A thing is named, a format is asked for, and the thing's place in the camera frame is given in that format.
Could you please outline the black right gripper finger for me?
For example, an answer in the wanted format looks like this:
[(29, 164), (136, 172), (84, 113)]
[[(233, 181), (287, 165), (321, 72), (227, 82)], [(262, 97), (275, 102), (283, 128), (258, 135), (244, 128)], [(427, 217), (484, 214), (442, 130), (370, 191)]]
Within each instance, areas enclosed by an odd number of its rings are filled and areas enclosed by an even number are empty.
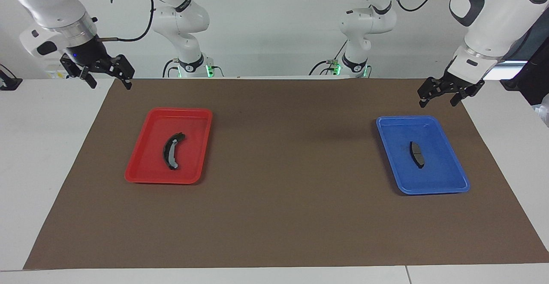
[(71, 78), (78, 78), (87, 83), (87, 85), (95, 89), (97, 82), (94, 77), (89, 73), (88, 67), (84, 66), (80, 68), (67, 54), (63, 54), (60, 58), (60, 63), (67, 71), (67, 75)]
[(127, 90), (130, 90), (132, 88), (131, 80), (134, 77), (135, 69), (130, 64), (127, 57), (123, 54), (119, 54), (116, 57), (112, 57), (110, 63), (108, 75), (120, 80), (124, 87)]

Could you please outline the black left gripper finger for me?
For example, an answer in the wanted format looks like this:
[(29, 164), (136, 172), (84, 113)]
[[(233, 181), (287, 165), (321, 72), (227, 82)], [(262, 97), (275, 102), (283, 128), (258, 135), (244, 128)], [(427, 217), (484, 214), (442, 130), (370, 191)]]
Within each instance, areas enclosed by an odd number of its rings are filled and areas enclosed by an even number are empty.
[(425, 108), (430, 100), (442, 96), (449, 90), (449, 82), (428, 77), (418, 88), (419, 106)]
[(482, 89), (485, 82), (478, 82), (472, 86), (468, 87), (459, 87), (458, 92), (451, 98), (449, 101), (451, 106), (455, 107), (459, 102), (464, 100), (467, 97), (474, 97)]

